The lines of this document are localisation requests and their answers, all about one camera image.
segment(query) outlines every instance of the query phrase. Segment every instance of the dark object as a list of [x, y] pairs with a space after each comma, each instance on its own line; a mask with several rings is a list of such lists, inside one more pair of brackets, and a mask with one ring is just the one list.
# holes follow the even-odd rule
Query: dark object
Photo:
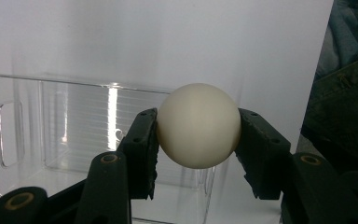
[[[347, 173], [358, 169], [357, 161], [345, 165], [335, 153], [333, 167], [312, 154], [292, 155], [289, 142], [260, 115], [244, 109], [240, 113], [236, 154], [255, 197], [278, 200], [282, 191], [284, 224], [358, 223], [358, 174]], [[355, 183], [349, 186], [340, 174]]]
[[[236, 154], [255, 197], [277, 200], [283, 192], [285, 224], [358, 223], [358, 172], [340, 169], [344, 175], [339, 176], [320, 157], [292, 155], [290, 143], [260, 115], [244, 109], [240, 114]], [[94, 158], [86, 180], [50, 198], [39, 188], [17, 189], [2, 197], [0, 223], [131, 223], [130, 199], [153, 198], [156, 117], [156, 109], [141, 112], [117, 152]], [[32, 200], [22, 194], [30, 189], [36, 190]], [[9, 201], [8, 208], [17, 210], [7, 215], [2, 204]]]
[[0, 198], [0, 224], [47, 223], [47, 201], [41, 188], [15, 189]]
[[324, 35], [315, 80], [358, 61], [358, 0], [335, 0]]
[[323, 158], [293, 155], [283, 186], [282, 217], [287, 223], [358, 223], [358, 198]]
[[153, 199], [158, 155], [156, 118], [156, 108], [139, 113], [117, 149], [127, 156], [131, 199]]
[[358, 160], [358, 62], [313, 82], [304, 128]]
[[235, 153], [246, 172], [255, 197], [278, 200], [290, 143], [253, 111], [240, 109], [241, 140]]
[[322, 138], [306, 126], [302, 127], [301, 134], [312, 142], [324, 158], [333, 165], [339, 175], [349, 171], [358, 171], [358, 158], [352, 156], [335, 142]]
[[131, 223], [127, 162], [122, 152], [105, 152], [92, 160], [75, 224]]

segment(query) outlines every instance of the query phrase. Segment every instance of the ball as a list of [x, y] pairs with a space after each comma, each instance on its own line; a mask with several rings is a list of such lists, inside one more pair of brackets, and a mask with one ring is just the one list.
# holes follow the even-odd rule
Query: ball
[[240, 140], [238, 106], [215, 86], [186, 85], [160, 106], [157, 137], [176, 163], [192, 169], [213, 167], [227, 159]]

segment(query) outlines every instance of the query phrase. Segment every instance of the black machine part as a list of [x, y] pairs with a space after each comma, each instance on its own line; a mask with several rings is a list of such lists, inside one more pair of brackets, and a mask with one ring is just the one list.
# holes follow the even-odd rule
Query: black machine part
[[[358, 224], [358, 172], [339, 176], [323, 158], [292, 155], [290, 143], [253, 111], [240, 109], [235, 150], [255, 197], [282, 197], [284, 224]], [[131, 199], [153, 198], [157, 109], [138, 114], [116, 152], [94, 158], [87, 179], [47, 197], [41, 188], [0, 198], [0, 224], [131, 223]]]

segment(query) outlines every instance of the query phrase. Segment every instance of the white wall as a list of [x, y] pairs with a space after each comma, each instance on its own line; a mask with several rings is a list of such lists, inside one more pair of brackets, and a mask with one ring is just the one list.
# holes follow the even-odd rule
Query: white wall
[[[332, 2], [0, 1], [0, 73], [214, 84], [294, 149]], [[242, 176], [235, 158], [217, 169], [210, 223], [276, 223]]]

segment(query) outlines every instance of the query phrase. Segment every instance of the white ball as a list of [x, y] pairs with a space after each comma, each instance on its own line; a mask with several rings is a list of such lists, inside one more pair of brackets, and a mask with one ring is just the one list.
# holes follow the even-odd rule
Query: white ball
[[237, 105], [225, 92], [207, 84], [189, 84], [170, 94], [158, 110], [157, 123], [165, 153], [193, 169], [224, 161], [241, 137]]

